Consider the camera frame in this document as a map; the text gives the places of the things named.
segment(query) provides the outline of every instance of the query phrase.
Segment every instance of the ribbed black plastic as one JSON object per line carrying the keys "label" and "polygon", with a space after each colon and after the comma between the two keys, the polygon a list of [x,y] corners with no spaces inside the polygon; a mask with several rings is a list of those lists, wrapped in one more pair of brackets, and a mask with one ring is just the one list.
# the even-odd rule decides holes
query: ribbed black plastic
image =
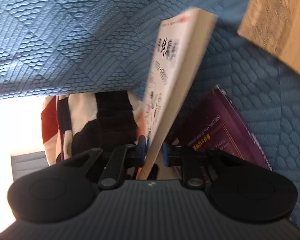
{"label": "ribbed black plastic", "polygon": [[215,210],[201,191],[177,180],[126,181],[103,191],[79,216],[55,224],[16,221],[4,240],[297,240],[300,230],[287,220],[245,224]]}

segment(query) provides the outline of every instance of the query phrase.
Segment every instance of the metal rivet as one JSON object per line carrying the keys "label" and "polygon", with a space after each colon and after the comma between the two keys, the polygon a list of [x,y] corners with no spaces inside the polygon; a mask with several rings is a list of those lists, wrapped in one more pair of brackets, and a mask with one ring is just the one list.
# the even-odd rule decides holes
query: metal rivet
{"label": "metal rivet", "polygon": [[203,184],[203,181],[199,178],[192,178],[188,180],[188,184],[192,187],[199,187]]}
{"label": "metal rivet", "polygon": [[104,187],[112,187],[117,183],[117,181],[113,178],[106,178],[103,179],[100,184]]}

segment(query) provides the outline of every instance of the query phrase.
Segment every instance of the patterned cloth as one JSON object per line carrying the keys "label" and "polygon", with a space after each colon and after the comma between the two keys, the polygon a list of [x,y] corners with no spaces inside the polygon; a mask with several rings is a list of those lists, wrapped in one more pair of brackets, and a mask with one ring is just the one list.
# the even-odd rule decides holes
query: patterned cloth
{"label": "patterned cloth", "polygon": [[41,113],[49,165],[99,147],[113,151],[137,139],[141,102],[127,91],[47,97]]}

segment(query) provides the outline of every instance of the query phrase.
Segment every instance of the red fabric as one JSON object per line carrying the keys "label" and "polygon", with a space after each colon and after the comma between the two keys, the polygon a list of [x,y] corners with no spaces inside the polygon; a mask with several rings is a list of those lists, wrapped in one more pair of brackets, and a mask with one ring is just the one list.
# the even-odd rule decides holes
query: red fabric
{"label": "red fabric", "polygon": [[51,99],[41,113],[41,129],[43,143],[46,143],[58,133],[56,96]]}

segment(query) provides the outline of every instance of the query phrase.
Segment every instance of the textured fabric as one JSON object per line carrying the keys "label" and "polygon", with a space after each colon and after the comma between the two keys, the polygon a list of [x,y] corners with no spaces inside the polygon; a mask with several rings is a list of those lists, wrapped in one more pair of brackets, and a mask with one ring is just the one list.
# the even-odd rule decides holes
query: textured fabric
{"label": "textured fabric", "polygon": [[160,20],[196,6],[218,23],[176,121],[221,84],[275,171],[298,188],[300,77],[236,30],[249,0],[0,0],[0,98],[136,88],[142,96]]}

